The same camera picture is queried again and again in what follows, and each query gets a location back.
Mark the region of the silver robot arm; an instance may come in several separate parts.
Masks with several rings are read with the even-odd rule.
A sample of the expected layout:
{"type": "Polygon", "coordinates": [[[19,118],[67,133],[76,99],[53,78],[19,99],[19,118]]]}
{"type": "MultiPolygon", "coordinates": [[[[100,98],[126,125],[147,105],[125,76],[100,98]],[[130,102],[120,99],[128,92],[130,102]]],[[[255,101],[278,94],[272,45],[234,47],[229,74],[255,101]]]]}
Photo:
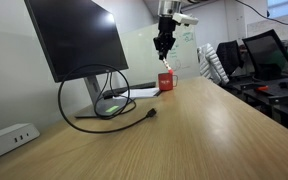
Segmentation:
{"type": "Polygon", "coordinates": [[[180,11],[181,2],[176,0],[160,0],[158,7],[158,30],[159,33],[153,38],[153,42],[160,60],[167,57],[168,51],[175,43],[173,32],[177,22],[173,20],[173,15],[180,11]]]}

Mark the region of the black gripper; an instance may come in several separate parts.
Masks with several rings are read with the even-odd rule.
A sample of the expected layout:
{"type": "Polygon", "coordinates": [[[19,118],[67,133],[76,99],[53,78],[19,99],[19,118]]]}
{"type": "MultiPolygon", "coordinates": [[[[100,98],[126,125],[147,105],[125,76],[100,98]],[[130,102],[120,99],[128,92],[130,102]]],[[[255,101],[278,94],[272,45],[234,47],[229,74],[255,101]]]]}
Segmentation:
{"type": "Polygon", "coordinates": [[[159,60],[167,58],[168,51],[172,48],[175,38],[176,22],[171,17],[160,17],[158,23],[158,35],[153,39],[155,48],[158,51],[159,60]]]}

